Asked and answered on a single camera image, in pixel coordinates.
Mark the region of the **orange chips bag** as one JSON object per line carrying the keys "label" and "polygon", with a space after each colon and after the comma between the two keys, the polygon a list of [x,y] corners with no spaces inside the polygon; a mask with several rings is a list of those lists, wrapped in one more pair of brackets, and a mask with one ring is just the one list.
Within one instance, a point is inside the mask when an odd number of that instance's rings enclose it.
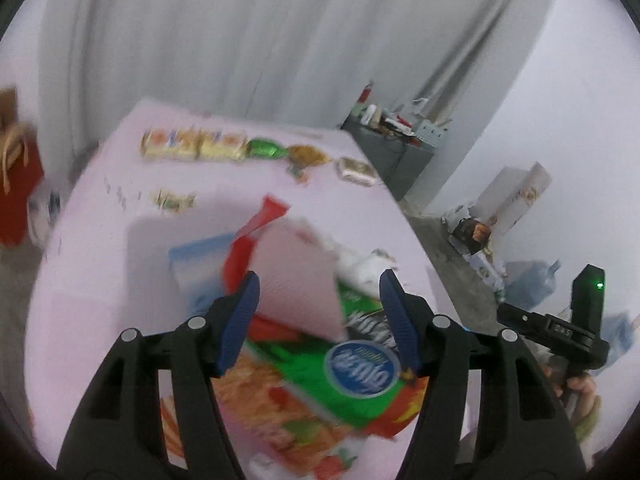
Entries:
{"label": "orange chips bag", "polygon": [[247,478],[341,479],[370,437],[390,442],[416,418],[428,380],[402,384],[390,405],[360,429],[322,415],[274,366],[246,351],[210,382]]}

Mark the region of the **green snack bag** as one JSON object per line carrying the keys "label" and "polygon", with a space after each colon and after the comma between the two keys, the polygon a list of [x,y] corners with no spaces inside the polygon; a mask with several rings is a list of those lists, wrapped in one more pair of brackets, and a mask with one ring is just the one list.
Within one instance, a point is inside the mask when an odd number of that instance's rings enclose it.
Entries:
{"label": "green snack bag", "polygon": [[402,388],[397,346],[378,300],[337,285],[347,339],[249,341],[293,390],[343,424],[363,430],[379,419]]}

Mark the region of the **blue white carton box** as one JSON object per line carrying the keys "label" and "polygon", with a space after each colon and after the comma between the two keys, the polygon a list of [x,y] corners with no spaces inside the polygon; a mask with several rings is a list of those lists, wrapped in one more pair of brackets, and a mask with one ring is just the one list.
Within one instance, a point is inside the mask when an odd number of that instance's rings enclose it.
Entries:
{"label": "blue white carton box", "polygon": [[194,240],[171,248],[168,263],[190,316],[206,315],[213,302],[224,296],[222,268],[234,234]]}

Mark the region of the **pink cloth pad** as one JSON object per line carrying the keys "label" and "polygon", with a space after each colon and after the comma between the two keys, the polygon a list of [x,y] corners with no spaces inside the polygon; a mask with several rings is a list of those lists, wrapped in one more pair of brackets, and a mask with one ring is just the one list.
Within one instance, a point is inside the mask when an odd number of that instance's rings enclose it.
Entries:
{"label": "pink cloth pad", "polygon": [[334,259],[308,231],[285,220],[271,223],[258,238],[248,268],[260,281],[260,316],[329,342],[348,338]]}

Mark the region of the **white patterned flat box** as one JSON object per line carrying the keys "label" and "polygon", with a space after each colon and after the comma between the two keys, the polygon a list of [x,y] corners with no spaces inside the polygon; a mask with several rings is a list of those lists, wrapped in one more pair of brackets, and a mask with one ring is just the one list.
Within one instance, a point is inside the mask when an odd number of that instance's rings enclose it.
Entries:
{"label": "white patterned flat box", "polygon": [[448,242],[495,295],[504,292],[506,267],[490,250],[489,246],[475,254],[471,254],[469,248],[465,247],[460,240],[457,240],[452,235],[448,236]]}

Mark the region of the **black orange snack bag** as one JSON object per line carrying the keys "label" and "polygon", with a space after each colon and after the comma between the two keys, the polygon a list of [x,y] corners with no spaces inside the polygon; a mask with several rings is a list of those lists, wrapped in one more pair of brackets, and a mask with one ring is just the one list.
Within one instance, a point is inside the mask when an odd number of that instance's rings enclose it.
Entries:
{"label": "black orange snack bag", "polygon": [[463,255],[474,255],[489,243],[491,228],[474,218],[462,219],[451,233],[454,247]]}

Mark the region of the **pink tablecloth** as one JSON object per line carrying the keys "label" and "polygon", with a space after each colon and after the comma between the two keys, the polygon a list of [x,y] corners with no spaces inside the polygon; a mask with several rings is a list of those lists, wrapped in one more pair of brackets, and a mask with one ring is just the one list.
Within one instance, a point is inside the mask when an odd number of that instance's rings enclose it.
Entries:
{"label": "pink tablecloth", "polygon": [[310,144],[332,158],[361,157],[342,130],[204,117],[151,99],[130,110],[74,188],[32,292],[25,387],[32,432],[48,462],[58,459],[77,405],[117,336],[129,327],[167,332],[186,319],[186,300],[169,272],[171,248],[237,231],[265,196],[360,254],[385,250],[405,290],[454,315],[433,263],[384,185],[343,181],[330,164],[299,184],[274,160],[146,159],[140,141],[149,128],[242,132]]}

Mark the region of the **grey cabinet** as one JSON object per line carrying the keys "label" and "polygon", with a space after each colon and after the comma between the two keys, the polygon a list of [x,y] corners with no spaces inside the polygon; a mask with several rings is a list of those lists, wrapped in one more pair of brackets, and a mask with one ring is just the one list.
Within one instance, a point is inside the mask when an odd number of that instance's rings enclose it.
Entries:
{"label": "grey cabinet", "polygon": [[404,136],[384,136],[352,119],[343,122],[347,131],[381,177],[395,200],[402,200],[435,155],[434,148]]}

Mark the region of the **green storage basket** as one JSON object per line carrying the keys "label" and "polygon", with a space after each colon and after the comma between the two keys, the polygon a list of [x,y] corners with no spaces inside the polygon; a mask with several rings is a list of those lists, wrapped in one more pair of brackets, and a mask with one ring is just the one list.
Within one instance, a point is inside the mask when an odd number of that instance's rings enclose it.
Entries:
{"label": "green storage basket", "polygon": [[435,125],[434,122],[430,122],[428,119],[423,119],[419,125],[416,126],[414,135],[424,144],[437,150],[442,144],[442,141],[446,138],[447,129]]}

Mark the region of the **small white gold box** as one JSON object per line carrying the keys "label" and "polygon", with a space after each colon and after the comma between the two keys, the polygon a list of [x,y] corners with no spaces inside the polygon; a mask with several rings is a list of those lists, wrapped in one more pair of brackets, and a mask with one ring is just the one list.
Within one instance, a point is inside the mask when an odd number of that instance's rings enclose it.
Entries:
{"label": "small white gold box", "polygon": [[356,159],[341,157],[336,163],[336,171],[338,177],[343,181],[367,186],[368,188],[376,183],[374,169],[369,164]]}

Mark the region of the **yellow snack packets row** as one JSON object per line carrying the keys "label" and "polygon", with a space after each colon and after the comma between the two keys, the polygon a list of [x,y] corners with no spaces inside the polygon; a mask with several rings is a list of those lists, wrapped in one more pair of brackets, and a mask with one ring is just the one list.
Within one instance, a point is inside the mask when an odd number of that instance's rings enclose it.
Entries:
{"label": "yellow snack packets row", "polygon": [[145,158],[179,160],[241,160],[248,139],[243,133],[197,128],[151,128],[140,142]]}

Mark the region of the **red paper bag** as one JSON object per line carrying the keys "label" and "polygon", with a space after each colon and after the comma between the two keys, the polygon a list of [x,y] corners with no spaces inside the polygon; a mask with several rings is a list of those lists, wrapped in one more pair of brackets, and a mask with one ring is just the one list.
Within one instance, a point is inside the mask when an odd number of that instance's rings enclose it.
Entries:
{"label": "red paper bag", "polygon": [[35,130],[18,122],[1,135],[2,247],[21,244],[27,233],[27,202],[43,177]]}

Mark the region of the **green candy wrapper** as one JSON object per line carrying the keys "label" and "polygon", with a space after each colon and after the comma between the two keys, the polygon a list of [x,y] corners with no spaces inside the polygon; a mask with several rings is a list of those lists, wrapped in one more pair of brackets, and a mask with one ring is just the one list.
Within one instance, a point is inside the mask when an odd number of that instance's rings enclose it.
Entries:
{"label": "green candy wrapper", "polygon": [[288,149],[280,143],[264,138],[249,140],[246,144],[246,157],[258,159],[288,158]]}

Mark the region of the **golden candy wrapper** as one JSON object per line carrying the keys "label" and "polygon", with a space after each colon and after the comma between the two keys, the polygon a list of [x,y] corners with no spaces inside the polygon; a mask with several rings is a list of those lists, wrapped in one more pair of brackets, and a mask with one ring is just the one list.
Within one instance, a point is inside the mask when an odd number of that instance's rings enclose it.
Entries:
{"label": "golden candy wrapper", "polygon": [[324,151],[309,144],[296,144],[288,147],[288,159],[297,167],[319,167],[327,164],[332,158]]}

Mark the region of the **red thermos bottle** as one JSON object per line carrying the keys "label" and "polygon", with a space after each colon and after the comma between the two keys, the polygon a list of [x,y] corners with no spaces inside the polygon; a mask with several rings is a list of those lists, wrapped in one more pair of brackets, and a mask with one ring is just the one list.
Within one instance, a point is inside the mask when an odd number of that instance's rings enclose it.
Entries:
{"label": "red thermos bottle", "polygon": [[364,104],[369,99],[371,91],[373,89],[373,81],[369,80],[366,86],[362,89],[360,96],[357,100],[358,104]]}

